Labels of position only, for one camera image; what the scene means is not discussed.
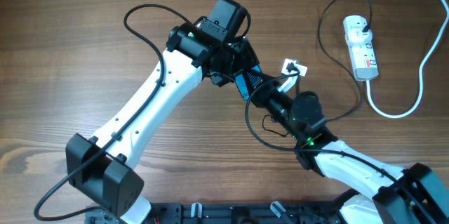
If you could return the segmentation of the teal screen smartphone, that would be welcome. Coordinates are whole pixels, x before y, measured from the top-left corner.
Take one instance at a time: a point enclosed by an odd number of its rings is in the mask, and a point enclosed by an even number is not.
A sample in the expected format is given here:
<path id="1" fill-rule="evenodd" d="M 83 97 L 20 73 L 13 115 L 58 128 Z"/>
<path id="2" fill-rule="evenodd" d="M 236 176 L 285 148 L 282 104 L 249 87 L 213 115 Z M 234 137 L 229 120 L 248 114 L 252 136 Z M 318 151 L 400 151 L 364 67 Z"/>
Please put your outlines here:
<path id="1" fill-rule="evenodd" d="M 235 84 L 243 100 L 247 100 L 250 93 L 262 82 L 262 77 L 253 74 L 253 72 L 261 73 L 259 65 L 252 68 L 252 71 L 240 74 L 235 78 Z"/>

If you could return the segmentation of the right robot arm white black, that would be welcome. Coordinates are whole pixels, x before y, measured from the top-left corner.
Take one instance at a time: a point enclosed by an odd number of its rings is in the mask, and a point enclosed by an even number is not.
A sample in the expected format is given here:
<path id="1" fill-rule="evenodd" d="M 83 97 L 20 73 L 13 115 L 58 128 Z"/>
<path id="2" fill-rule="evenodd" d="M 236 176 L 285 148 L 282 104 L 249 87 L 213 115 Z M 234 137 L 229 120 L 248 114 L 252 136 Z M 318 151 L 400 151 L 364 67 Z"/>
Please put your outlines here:
<path id="1" fill-rule="evenodd" d="M 243 76 L 243 97 L 247 105 L 265 108 L 296 140 L 289 150 L 304 169 L 354 191 L 337 210 L 345 222 L 448 222 L 448 189 L 428 166 L 385 164 L 352 149 L 328 129 L 314 92 L 286 94 L 299 76 L 296 70 L 280 77 L 250 70 Z"/>

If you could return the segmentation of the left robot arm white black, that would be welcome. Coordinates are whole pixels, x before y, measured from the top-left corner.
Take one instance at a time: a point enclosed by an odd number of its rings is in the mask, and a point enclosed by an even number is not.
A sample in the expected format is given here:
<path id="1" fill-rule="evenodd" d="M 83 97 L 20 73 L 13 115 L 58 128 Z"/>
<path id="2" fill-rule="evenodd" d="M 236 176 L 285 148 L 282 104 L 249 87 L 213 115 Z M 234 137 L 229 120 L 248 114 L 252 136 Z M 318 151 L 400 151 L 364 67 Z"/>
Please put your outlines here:
<path id="1" fill-rule="evenodd" d="M 123 108 L 90 138 L 75 134 L 66 151 L 69 184 L 124 223 L 143 223 L 152 205 L 135 172 L 158 128 L 205 78 L 216 86 L 240 79 L 259 61 L 237 32 L 250 13 L 233 0 L 217 0 L 196 22 L 174 27 L 159 61 Z"/>

